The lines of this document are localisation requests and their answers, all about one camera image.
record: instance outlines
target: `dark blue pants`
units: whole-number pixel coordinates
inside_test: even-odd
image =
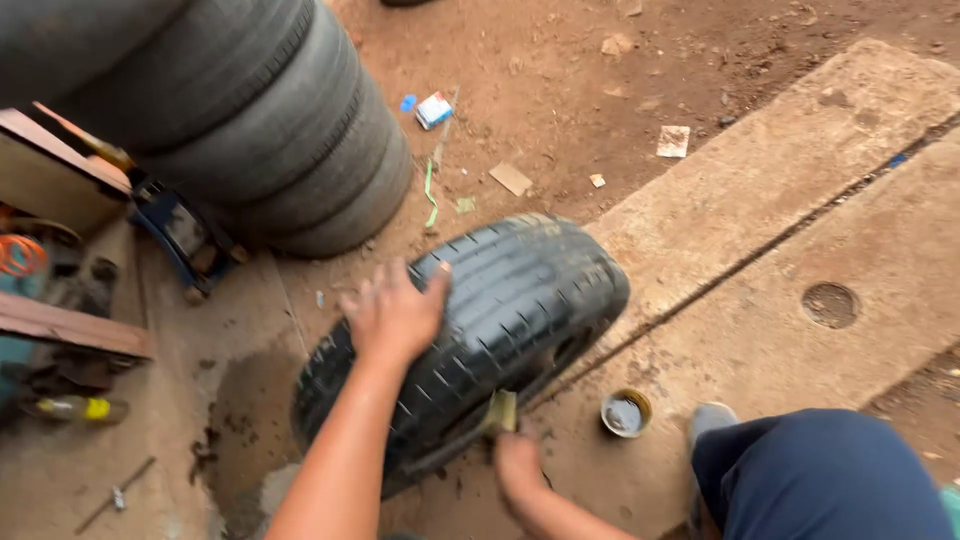
[[[953,540],[920,460],[873,417],[760,418],[703,434],[692,461],[724,540]]]

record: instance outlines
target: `green plastic strip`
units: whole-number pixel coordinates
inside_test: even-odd
[[[433,227],[433,222],[437,220],[437,200],[433,198],[433,195],[430,194],[430,177],[433,175],[433,160],[426,161],[426,180],[423,181],[423,192],[426,193],[426,198],[433,205],[433,210],[430,211],[430,219],[426,220],[424,227],[430,228]]]

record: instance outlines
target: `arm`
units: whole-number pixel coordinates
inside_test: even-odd
[[[636,540],[543,484],[535,437],[501,433],[494,459],[497,480],[511,512],[539,540]]]
[[[427,290],[410,283],[402,260],[376,269],[342,304],[356,360],[314,439],[266,540],[376,536],[387,434],[410,363],[440,328],[449,265]]]

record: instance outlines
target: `gray shoe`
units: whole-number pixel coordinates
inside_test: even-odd
[[[710,402],[697,405],[690,418],[690,425],[686,429],[690,457],[693,457],[693,448],[697,439],[710,430],[719,430],[739,424],[733,409],[726,405]],[[686,527],[690,533],[690,540],[701,540],[703,531],[700,529],[703,521],[700,516],[700,484],[696,475],[693,475],[693,489],[690,490],[690,513],[686,519]]]

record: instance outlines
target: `drain cover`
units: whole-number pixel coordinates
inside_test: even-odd
[[[808,288],[803,304],[806,316],[827,328],[846,328],[856,320],[856,297],[837,283],[817,283]]]

